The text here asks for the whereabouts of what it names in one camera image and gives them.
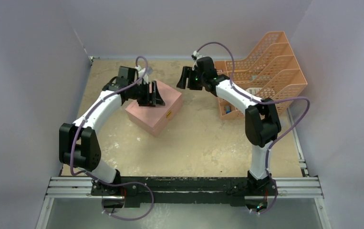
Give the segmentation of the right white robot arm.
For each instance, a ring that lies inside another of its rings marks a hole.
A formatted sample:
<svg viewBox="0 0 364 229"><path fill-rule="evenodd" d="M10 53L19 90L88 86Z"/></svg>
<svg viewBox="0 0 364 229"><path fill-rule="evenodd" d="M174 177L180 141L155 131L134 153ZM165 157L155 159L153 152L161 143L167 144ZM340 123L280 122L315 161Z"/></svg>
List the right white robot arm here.
<svg viewBox="0 0 364 229"><path fill-rule="evenodd" d="M228 76L218 74L210 57L196 59L192 67L184 66L177 83L179 89L206 90L240 110L245 117L245 135L252 144L248 190L259 194L270 176L272 144L281 131L281 123L271 99L260 99L239 88Z"/></svg>

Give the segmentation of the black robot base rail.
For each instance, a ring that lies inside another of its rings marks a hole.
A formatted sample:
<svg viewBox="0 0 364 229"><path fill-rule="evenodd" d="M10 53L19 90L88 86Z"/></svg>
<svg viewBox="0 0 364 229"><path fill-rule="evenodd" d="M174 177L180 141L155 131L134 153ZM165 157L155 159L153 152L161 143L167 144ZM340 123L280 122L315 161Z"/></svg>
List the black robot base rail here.
<svg viewBox="0 0 364 229"><path fill-rule="evenodd" d="M270 176L245 177L135 177L122 176L118 186L92 178L91 194L104 199L104 207L138 208L141 204L227 204L259 212L278 196Z"/></svg>

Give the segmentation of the pink jewelry box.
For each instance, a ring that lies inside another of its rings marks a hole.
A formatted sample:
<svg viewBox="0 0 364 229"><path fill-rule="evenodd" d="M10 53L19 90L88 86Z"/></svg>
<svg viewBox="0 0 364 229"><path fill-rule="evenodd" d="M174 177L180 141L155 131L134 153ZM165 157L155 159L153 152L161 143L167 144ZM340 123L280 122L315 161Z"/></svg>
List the pink jewelry box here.
<svg viewBox="0 0 364 229"><path fill-rule="evenodd" d="M156 84L165 105L144 107L139 106L137 101L132 101L125 108L128 118L154 137L159 136L183 103L181 92L161 81L157 81Z"/></svg>

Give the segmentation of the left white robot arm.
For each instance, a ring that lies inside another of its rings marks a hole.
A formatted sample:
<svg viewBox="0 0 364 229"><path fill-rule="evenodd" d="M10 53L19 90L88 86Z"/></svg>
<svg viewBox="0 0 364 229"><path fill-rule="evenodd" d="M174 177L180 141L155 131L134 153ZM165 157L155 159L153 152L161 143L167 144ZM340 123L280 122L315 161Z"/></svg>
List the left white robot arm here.
<svg viewBox="0 0 364 229"><path fill-rule="evenodd" d="M78 119L59 128L59 161L78 168L103 184L109 195L121 191L120 172L103 159L98 132L114 111L126 101L142 107L164 106L156 81L149 81L152 68L120 66L117 76L106 83L97 100Z"/></svg>

